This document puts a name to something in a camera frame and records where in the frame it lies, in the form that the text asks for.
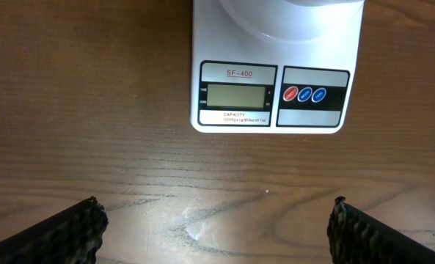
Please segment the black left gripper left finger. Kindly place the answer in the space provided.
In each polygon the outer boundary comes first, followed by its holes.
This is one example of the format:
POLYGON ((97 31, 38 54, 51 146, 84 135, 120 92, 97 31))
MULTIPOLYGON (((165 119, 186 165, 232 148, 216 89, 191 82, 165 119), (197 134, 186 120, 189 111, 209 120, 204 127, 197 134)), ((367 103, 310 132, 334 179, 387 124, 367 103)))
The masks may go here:
POLYGON ((0 241, 0 263, 95 264, 108 223, 90 197, 0 241))

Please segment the white digital kitchen scale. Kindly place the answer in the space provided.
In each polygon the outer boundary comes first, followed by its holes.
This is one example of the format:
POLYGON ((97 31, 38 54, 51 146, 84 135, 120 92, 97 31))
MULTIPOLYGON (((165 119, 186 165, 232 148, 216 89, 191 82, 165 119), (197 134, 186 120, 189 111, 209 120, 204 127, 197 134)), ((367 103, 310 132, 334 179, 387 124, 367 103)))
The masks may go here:
POLYGON ((338 132, 364 6, 196 0, 192 126, 203 133, 338 132))

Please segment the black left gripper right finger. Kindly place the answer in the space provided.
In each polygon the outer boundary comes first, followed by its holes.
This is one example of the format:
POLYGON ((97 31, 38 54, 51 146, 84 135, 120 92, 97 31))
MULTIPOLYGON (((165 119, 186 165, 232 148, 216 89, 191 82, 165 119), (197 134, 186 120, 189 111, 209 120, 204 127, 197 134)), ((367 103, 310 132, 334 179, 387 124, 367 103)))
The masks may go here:
POLYGON ((434 264, 435 251, 337 197, 326 229, 334 264, 434 264))

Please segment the white round bowl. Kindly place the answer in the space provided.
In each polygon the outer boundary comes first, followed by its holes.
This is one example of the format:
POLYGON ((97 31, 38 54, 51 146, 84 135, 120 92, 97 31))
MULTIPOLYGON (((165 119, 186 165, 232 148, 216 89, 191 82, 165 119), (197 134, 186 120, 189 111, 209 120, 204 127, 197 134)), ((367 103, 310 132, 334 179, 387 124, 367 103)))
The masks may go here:
POLYGON ((305 7, 321 7, 333 4, 350 4, 363 0, 286 0, 291 4, 296 4, 305 7))

